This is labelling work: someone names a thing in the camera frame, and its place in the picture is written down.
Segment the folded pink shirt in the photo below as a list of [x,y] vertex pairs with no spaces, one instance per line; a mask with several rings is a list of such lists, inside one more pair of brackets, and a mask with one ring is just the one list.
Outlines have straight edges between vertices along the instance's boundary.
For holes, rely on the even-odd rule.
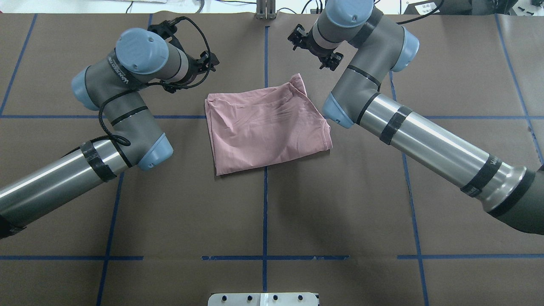
[[331,127],[306,96],[300,74],[277,87],[209,94],[205,109],[217,175],[332,148]]

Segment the white label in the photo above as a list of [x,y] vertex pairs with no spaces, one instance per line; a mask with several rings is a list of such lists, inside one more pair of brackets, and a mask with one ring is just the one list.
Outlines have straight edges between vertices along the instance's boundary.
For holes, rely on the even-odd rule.
[[419,4],[416,5],[416,10],[420,15],[425,15],[430,13],[432,10],[436,9],[436,4],[434,2]]

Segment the gray robot arm segment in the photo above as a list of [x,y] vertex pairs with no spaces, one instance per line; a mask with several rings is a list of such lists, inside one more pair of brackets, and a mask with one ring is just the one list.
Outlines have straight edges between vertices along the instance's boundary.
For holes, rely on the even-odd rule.
[[[480,200],[486,212],[509,226],[544,235],[542,168],[533,172],[510,166],[377,91],[390,70],[400,71],[410,63],[419,41],[377,8],[368,8],[369,3],[331,0],[311,34],[302,34],[297,26],[288,38],[317,56],[331,54],[343,40],[358,49],[325,101],[323,113],[345,128],[362,126]],[[346,9],[353,5],[366,13]],[[353,27],[341,24],[355,15],[368,18]]]
[[153,26],[155,32],[139,28],[123,32],[105,59],[72,80],[76,98],[90,110],[103,111],[115,135],[85,142],[58,161],[0,189],[0,238],[16,234],[132,165],[149,170],[172,155],[172,146],[137,91],[155,78],[171,93],[190,88],[187,84],[196,75],[207,75],[219,64],[207,43],[207,52],[195,60],[180,49],[177,39],[175,44],[180,48],[166,43],[167,35],[157,34],[164,30],[174,40],[174,25],[180,20],[189,19],[164,21]]

